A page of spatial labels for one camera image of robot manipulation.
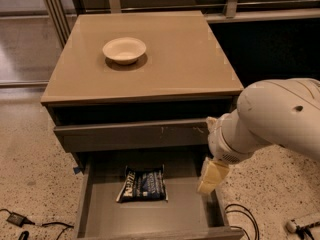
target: cabinet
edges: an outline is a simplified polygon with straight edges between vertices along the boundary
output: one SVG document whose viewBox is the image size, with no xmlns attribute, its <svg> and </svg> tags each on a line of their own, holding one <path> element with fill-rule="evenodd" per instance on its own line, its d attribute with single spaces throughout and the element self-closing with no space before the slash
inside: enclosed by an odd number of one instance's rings
<svg viewBox="0 0 320 240">
<path fill-rule="evenodd" d="M 147 46 L 133 65 L 102 54 L 123 36 Z M 219 194 L 195 190 L 206 117 L 230 111 L 242 89 L 201 12 L 79 16 L 41 99 L 84 172 L 75 238 L 240 239 Z M 115 203 L 126 165 L 161 164 L 167 203 Z"/>
</svg>

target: snack bag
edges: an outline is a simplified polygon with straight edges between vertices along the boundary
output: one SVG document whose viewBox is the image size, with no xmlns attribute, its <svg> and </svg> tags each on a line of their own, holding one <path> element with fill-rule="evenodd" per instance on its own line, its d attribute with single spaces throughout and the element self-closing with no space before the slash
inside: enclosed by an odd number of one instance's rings
<svg viewBox="0 0 320 240">
<path fill-rule="evenodd" d="M 126 168 L 126 180 L 116 199 L 118 203 L 129 201 L 168 200 L 163 180 L 163 166 L 145 171 Z"/>
</svg>

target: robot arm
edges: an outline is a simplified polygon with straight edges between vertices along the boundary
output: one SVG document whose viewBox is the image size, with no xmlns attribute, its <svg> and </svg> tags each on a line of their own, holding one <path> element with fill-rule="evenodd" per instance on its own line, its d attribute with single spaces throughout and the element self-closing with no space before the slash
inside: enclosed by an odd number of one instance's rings
<svg viewBox="0 0 320 240">
<path fill-rule="evenodd" d="M 236 110 L 210 123 L 208 143 L 214 159 L 204 162 L 199 193 L 211 193 L 226 177 L 229 164 L 271 144 L 320 161 L 320 81 L 254 83 L 241 93 Z"/>
</svg>

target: cable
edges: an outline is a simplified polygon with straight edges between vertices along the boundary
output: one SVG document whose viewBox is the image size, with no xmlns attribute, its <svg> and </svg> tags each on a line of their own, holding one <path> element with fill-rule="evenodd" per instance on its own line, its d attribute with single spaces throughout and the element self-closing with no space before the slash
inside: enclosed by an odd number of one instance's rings
<svg viewBox="0 0 320 240">
<path fill-rule="evenodd" d="M 0 212 L 8 212 L 9 214 L 12 213 L 12 212 L 10 212 L 8 209 L 0 209 Z"/>
<path fill-rule="evenodd" d="M 311 238 L 311 240 L 314 240 L 314 237 L 309 228 L 305 228 L 304 232 Z"/>
<path fill-rule="evenodd" d="M 241 229 L 241 230 L 245 233 L 245 235 L 247 236 L 248 240 L 251 240 L 250 237 L 249 237 L 249 235 L 248 235 L 248 233 L 247 233 L 247 231 L 246 231 L 244 228 L 238 227 L 238 226 L 230 226 L 230 227 L 231 227 L 231 228 Z"/>
<path fill-rule="evenodd" d="M 228 209 L 229 207 L 232 207 L 232 206 L 241 207 L 241 208 L 244 209 L 248 214 L 245 213 L 245 212 L 243 212 L 243 211 L 240 211 L 240 210 L 227 211 L 227 209 Z M 226 206 L 225 211 L 226 211 L 226 213 L 228 213 L 228 212 L 239 212 L 239 213 L 242 213 L 242 214 L 244 214 L 245 216 L 247 216 L 247 217 L 251 220 L 251 222 L 252 222 L 252 224 L 253 224 L 253 227 L 254 227 L 254 231 L 255 231 L 254 240 L 260 240 L 260 231 L 259 231 L 258 223 L 257 223 L 256 219 L 254 218 L 253 214 L 250 212 L 250 210 L 249 210 L 248 208 L 244 207 L 244 206 L 241 205 L 241 204 L 229 204 L 229 205 Z"/>
<path fill-rule="evenodd" d="M 66 223 L 63 223 L 63 222 L 59 222 L 59 221 L 45 223 L 45 224 L 42 224 L 41 226 L 42 227 L 47 227 L 47 226 L 51 226 L 51 225 L 62 225 L 62 226 L 68 227 L 68 228 L 73 228 L 72 225 L 69 225 L 69 224 L 66 224 Z"/>
<path fill-rule="evenodd" d="M 66 224 L 64 222 L 60 222 L 60 221 L 53 221 L 53 222 L 48 222 L 48 223 L 44 223 L 41 226 L 42 227 L 48 227 L 48 226 L 53 226 L 53 225 L 62 225 L 65 226 L 65 228 L 60 232 L 60 234 L 58 235 L 58 237 L 56 238 L 56 240 L 59 240 L 60 236 L 64 233 L 64 231 L 66 231 L 69 228 L 74 228 L 74 226 Z"/>
<path fill-rule="evenodd" d="M 58 235 L 58 237 L 56 238 L 56 240 L 59 240 L 60 236 L 64 233 L 64 231 L 66 231 L 67 229 L 69 229 L 71 227 L 65 227 L 61 232 L 60 234 Z"/>
<path fill-rule="evenodd" d="M 13 221 L 9 221 L 13 224 L 15 224 L 16 226 L 22 227 L 23 225 L 37 225 L 35 222 L 29 220 L 27 217 L 14 213 L 14 212 L 10 212 L 8 209 L 0 209 L 0 212 L 5 211 L 8 212 L 10 214 L 10 216 L 15 216 L 18 217 L 19 221 L 17 223 L 16 220 Z M 56 240 L 59 240 L 59 238 L 61 237 L 61 235 L 69 228 L 74 228 L 73 225 L 64 223 L 64 222 L 60 222 L 60 221 L 53 221 L 53 222 L 48 222 L 48 223 L 44 223 L 44 224 L 40 224 L 37 225 L 39 227 L 48 227 L 48 226 L 53 226 L 53 225 L 61 225 L 64 226 L 65 228 L 59 233 L 58 237 L 56 238 Z"/>
</svg>

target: white bowl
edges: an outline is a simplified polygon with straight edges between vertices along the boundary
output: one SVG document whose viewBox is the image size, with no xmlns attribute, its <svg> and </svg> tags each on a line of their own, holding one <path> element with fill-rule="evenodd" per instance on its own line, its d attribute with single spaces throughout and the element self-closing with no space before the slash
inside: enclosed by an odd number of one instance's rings
<svg viewBox="0 0 320 240">
<path fill-rule="evenodd" d="M 114 39 L 105 44 L 103 54 L 120 65 L 136 62 L 147 50 L 144 42 L 132 37 Z"/>
</svg>

